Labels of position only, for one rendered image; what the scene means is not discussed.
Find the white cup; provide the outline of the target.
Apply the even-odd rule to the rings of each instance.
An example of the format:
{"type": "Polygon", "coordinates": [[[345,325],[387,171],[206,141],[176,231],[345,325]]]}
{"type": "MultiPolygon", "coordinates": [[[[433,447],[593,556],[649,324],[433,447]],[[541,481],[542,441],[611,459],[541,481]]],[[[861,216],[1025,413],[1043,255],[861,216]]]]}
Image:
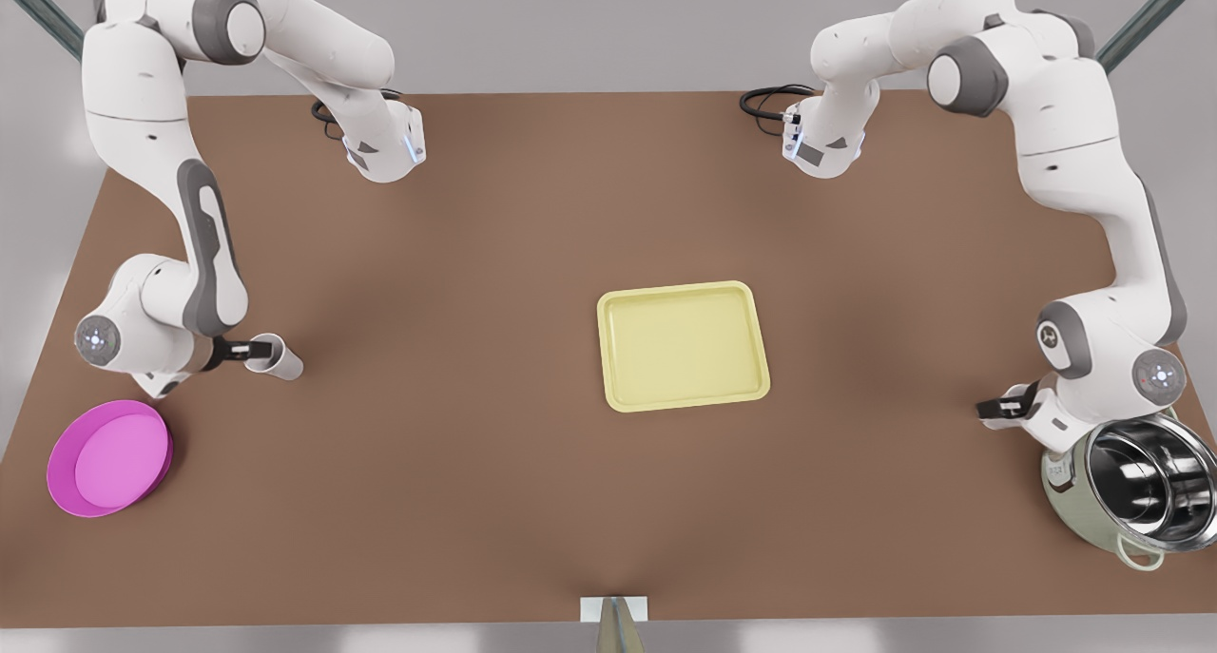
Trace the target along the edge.
{"type": "Polygon", "coordinates": [[[249,356],[243,367],[256,375],[271,375],[279,379],[299,379],[303,362],[281,336],[260,333],[249,340],[249,356]]]}

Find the yellow tray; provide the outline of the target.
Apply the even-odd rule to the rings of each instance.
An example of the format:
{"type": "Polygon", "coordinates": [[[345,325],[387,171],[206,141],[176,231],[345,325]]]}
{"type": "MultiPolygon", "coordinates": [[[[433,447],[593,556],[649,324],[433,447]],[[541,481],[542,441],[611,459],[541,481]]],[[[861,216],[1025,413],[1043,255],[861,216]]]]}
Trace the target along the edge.
{"type": "Polygon", "coordinates": [[[738,280],[599,298],[604,394],[618,413],[761,400],[772,388],[753,293],[738,280]]]}

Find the steel pot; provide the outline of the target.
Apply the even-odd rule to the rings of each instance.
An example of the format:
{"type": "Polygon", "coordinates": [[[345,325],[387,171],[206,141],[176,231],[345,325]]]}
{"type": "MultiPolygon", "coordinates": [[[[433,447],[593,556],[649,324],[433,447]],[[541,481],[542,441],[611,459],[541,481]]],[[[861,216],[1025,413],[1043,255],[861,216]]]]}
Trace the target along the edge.
{"type": "Polygon", "coordinates": [[[1217,544],[1217,452],[1168,413],[1100,426],[1041,455],[1041,484],[1073,535],[1137,572],[1217,544]]]}

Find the pink plate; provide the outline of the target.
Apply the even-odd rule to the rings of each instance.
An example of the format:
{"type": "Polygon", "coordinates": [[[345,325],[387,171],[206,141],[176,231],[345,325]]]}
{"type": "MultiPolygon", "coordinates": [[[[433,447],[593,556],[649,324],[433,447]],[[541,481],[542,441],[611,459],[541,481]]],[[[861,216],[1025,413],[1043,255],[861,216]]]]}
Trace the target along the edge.
{"type": "Polygon", "coordinates": [[[172,466],[174,441],[147,403],[117,400],[80,413],[47,458],[47,492],[58,510],[97,518],[147,497],[172,466]]]}

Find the silver frame post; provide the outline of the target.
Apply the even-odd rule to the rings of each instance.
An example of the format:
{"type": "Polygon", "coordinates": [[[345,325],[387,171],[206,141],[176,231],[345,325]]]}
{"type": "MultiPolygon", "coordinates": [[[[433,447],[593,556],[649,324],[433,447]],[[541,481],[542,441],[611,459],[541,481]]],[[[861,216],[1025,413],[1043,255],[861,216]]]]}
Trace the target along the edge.
{"type": "Polygon", "coordinates": [[[581,597],[581,623],[598,623],[596,653],[647,653],[636,624],[647,623],[647,597],[581,597]]]}
{"type": "Polygon", "coordinates": [[[80,63],[84,33],[57,2],[54,0],[13,0],[13,2],[80,63]]]}
{"type": "Polygon", "coordinates": [[[1100,47],[1095,60],[1107,74],[1114,73],[1118,64],[1129,58],[1145,39],[1170,19],[1176,10],[1187,0],[1146,0],[1126,24],[1114,33],[1114,36],[1100,47]]]}

